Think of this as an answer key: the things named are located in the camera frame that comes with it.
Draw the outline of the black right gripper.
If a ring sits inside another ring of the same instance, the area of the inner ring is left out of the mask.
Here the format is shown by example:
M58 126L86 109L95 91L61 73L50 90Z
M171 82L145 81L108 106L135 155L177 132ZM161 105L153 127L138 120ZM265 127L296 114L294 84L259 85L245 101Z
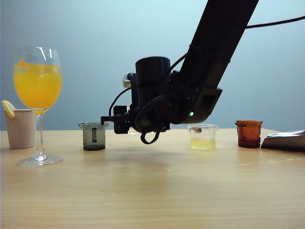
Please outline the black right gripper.
M116 134L127 134L130 126L137 132L151 132L169 129L165 117L162 117L161 106L168 102L166 95L159 95L150 100L146 105L139 105L138 96L132 95L130 117L126 105L118 105L113 109L113 116L102 116L101 124L113 122Z

